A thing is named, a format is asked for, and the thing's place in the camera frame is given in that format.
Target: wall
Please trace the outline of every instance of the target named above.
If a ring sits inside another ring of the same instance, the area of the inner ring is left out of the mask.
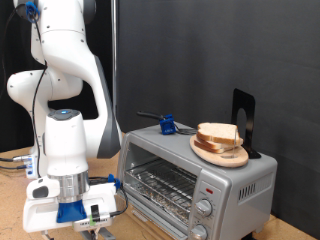
[[[254,95],[253,147],[279,163],[272,210],[320,238],[319,9],[315,0],[121,0],[122,130],[157,124],[139,110],[192,127],[228,123],[233,89]]]

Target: oven control panel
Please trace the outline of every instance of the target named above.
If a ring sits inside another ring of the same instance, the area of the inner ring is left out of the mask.
[[[194,221],[191,239],[211,240],[215,216],[218,211],[221,190],[202,181],[194,203]]]

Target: oven rack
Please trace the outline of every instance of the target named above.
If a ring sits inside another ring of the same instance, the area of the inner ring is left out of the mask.
[[[188,224],[197,180],[195,175],[163,159],[130,169],[126,175],[136,180],[130,184],[133,190],[184,224]]]

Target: oven knob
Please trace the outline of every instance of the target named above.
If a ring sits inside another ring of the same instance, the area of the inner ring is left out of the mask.
[[[209,203],[208,200],[201,200],[195,204],[197,212],[202,216],[202,217],[208,217],[210,216],[212,212],[212,207],[211,204]]]
[[[202,225],[195,226],[190,231],[191,240],[205,240],[207,239],[207,230]]]

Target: wooden plate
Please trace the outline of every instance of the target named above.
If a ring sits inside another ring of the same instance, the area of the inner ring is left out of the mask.
[[[237,158],[223,158],[222,156],[230,156],[233,154],[233,151],[226,151],[224,153],[211,153],[207,152],[201,148],[198,148],[194,145],[194,140],[196,139],[196,135],[190,138],[190,146],[192,150],[202,159],[207,162],[213,163],[215,165],[223,166],[223,167],[241,167],[247,164],[249,156],[247,151],[243,147],[237,147],[234,151],[234,154]]]

